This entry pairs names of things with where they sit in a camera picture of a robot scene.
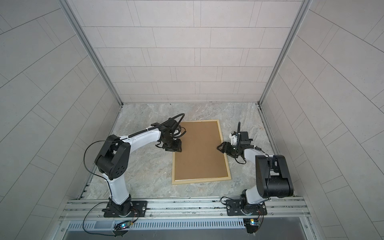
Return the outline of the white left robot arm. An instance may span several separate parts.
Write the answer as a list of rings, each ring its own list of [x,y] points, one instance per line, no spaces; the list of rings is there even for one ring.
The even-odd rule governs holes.
[[[157,143],[157,148],[167,152],[181,152],[181,137],[187,132],[182,132],[183,127],[180,126],[184,116],[184,113],[178,114],[161,124],[154,123],[149,128],[129,136],[110,135],[104,141],[95,159],[95,165],[110,190],[109,201],[102,210],[105,218],[145,216],[148,202],[132,201],[124,180],[130,154],[154,142]]]

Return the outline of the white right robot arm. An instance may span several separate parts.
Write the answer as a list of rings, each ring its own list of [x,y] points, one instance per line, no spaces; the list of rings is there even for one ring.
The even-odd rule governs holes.
[[[233,132],[230,142],[218,147],[221,153],[242,158],[243,164],[252,162],[256,167],[256,185],[244,190],[239,199],[222,197],[226,200],[229,216],[266,215],[265,202],[270,198],[286,198],[294,194],[293,182],[286,158],[283,155],[268,155],[261,148],[252,145],[248,132]]]

